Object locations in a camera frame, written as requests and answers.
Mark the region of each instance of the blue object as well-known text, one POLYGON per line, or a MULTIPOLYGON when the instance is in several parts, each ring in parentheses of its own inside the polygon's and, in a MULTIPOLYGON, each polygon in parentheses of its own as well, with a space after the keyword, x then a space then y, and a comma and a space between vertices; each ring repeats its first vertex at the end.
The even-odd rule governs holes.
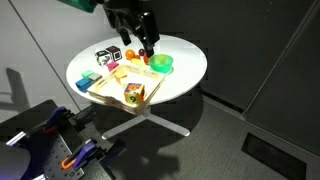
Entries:
POLYGON ((67 112, 68 110, 64 107, 58 107, 56 108, 50 115, 47 124, 46 124, 46 129, 52 127, 53 125, 57 124, 57 121, 63 116, 63 114, 65 112, 67 112))
POLYGON ((92 85, 91 81, 89 79, 81 79, 78 82, 76 82, 77 88, 83 92, 86 93, 87 89, 92 85))
POLYGON ((87 163, 87 159, 89 159, 92 155, 95 154, 97 150, 97 146, 90 142, 87 145, 85 145, 79 155, 76 157, 76 161, 72 165, 74 169, 77 169, 78 167, 81 167, 84 163, 87 163))

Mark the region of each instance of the green bowl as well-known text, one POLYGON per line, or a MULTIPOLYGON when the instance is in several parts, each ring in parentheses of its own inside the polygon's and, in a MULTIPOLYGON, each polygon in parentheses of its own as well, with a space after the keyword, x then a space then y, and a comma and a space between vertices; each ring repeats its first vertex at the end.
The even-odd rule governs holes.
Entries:
POLYGON ((149 58, 152 70, 160 73, 168 73, 172 68, 173 58, 166 54, 155 54, 149 58))

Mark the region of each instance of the small box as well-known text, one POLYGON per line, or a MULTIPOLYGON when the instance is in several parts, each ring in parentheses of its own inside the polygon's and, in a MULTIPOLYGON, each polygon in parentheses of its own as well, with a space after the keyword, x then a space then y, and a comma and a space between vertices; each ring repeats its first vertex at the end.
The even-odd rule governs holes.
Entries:
POLYGON ((83 72, 81 75, 83 78, 89 79, 89 76, 91 76, 92 74, 94 74, 94 72, 91 70, 88 70, 88 71, 83 72))
POLYGON ((77 88, 83 92, 86 93, 87 89, 92 85, 91 81, 89 79, 81 79, 76 82, 77 88))
POLYGON ((102 78, 102 75, 98 74, 98 73, 94 73, 91 76, 89 76, 89 80, 91 81, 92 84, 94 84, 95 82, 97 82, 101 78, 102 78))
POLYGON ((111 62, 109 64, 107 64, 109 71, 112 71, 114 68, 116 68, 117 66, 119 66, 119 64, 117 62, 111 62))
POLYGON ((124 97, 129 104, 140 104, 144 101, 144 85, 140 83, 129 83, 124 90, 124 97))
POLYGON ((114 61, 118 61, 122 58, 121 51, 116 46, 110 46, 106 49, 106 51, 112 54, 114 61))
POLYGON ((96 53, 96 59, 100 66, 104 66, 113 61, 113 55, 111 52, 102 50, 96 53))

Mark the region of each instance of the red object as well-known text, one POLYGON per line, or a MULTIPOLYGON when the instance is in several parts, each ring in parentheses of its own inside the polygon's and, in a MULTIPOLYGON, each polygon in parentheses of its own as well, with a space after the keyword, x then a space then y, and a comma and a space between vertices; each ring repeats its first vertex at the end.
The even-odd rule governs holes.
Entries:
POLYGON ((134 53, 134 51, 132 49, 129 49, 126 51, 126 58, 128 60, 131 60, 132 58, 134 58, 136 54, 134 53))
POLYGON ((53 126, 49 129, 46 129, 46 128, 43 128, 43 133, 46 135, 46 136, 52 136, 52 135, 55 135, 58 131, 58 126, 53 126))
POLYGON ((140 56, 144 56, 144 49, 140 49, 138 53, 140 56))
POLYGON ((143 56, 143 61, 144 61, 144 63, 145 63, 146 65, 149 65, 149 58, 147 57, 146 54, 144 54, 144 56, 143 56))
POLYGON ((108 66, 109 71, 112 71, 114 68, 119 66, 119 64, 117 62, 112 62, 112 63, 109 63, 107 66, 108 66))

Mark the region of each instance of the gray floor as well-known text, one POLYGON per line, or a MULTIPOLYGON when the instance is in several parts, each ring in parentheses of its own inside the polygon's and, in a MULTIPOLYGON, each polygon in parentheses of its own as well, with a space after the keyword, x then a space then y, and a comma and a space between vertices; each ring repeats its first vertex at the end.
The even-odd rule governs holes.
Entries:
MULTIPOLYGON (((94 105, 99 120, 84 135, 99 137, 132 116, 113 108, 94 105)), ((241 151, 248 132, 307 163, 307 179, 320 179, 320 159, 237 117, 237 113, 193 90, 153 113, 190 128, 181 137, 151 122, 143 122, 116 137, 101 141, 110 146, 115 139, 126 142, 126 150, 112 165, 119 180, 285 179, 241 151)))

